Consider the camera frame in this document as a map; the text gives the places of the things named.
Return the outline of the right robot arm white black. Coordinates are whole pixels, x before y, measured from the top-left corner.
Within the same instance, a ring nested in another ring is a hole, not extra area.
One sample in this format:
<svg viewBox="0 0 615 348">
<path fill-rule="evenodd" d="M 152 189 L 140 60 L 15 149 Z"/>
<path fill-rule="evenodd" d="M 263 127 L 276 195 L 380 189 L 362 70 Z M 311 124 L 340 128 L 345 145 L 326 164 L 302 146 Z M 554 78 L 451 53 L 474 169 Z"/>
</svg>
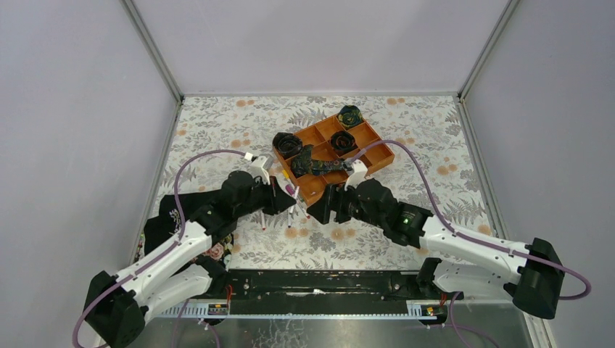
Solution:
<svg viewBox="0 0 615 348">
<path fill-rule="evenodd" d="M 329 184 L 307 212 L 322 224 L 334 213 L 337 223 L 355 219 L 376 226 L 400 246 L 459 257 L 491 271 L 489 282 L 498 283 L 500 293 L 511 296 L 520 310 L 542 319 L 556 316 L 564 272 L 553 245 L 544 239 L 525 244 L 447 226 L 432 211 L 397 200 L 376 179 L 349 188 Z"/>
</svg>

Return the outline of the magenta pen cap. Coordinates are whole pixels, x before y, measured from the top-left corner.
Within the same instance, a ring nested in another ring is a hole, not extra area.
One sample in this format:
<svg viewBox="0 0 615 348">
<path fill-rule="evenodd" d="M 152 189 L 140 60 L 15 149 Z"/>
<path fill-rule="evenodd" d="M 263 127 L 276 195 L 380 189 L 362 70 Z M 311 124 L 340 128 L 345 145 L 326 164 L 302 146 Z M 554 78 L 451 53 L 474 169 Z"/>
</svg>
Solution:
<svg viewBox="0 0 615 348">
<path fill-rule="evenodd" d="M 286 189 L 286 191 L 287 191 L 287 193 L 288 193 L 289 195 L 294 196 L 295 189 L 294 189 L 293 185 L 291 185 L 291 184 L 287 184 L 287 185 L 285 186 L 285 189 Z"/>
</svg>

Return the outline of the white pen blue tip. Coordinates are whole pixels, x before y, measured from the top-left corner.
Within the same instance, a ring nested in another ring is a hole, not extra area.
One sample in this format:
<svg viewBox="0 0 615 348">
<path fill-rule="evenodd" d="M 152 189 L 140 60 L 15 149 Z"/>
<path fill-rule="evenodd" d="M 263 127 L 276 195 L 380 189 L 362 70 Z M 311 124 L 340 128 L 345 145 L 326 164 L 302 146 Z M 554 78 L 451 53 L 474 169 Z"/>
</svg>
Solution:
<svg viewBox="0 0 615 348">
<path fill-rule="evenodd" d="M 293 214 L 294 214 L 294 209 L 297 206 L 297 196 L 299 193 L 299 186 L 295 186 L 293 193 L 292 193 L 292 198 L 294 199 L 294 204 L 289 208 L 288 210 L 288 215 L 287 215 L 287 227 L 291 228 L 292 227 L 292 221 L 293 221 Z"/>
</svg>

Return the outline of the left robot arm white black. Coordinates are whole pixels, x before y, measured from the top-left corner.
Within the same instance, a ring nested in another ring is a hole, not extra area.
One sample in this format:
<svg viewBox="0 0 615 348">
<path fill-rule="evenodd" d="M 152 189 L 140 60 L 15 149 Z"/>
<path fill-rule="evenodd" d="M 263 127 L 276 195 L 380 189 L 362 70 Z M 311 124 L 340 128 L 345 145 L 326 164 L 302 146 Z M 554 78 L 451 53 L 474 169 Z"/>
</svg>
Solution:
<svg viewBox="0 0 615 348">
<path fill-rule="evenodd" d="M 295 204 L 275 177 L 230 173 L 214 191 L 167 195 L 145 226 L 146 255 L 90 281 L 80 319 L 106 347 L 127 347 L 155 316 L 207 292 L 225 268 L 206 251 L 230 236 L 253 212 L 277 215 Z"/>
</svg>

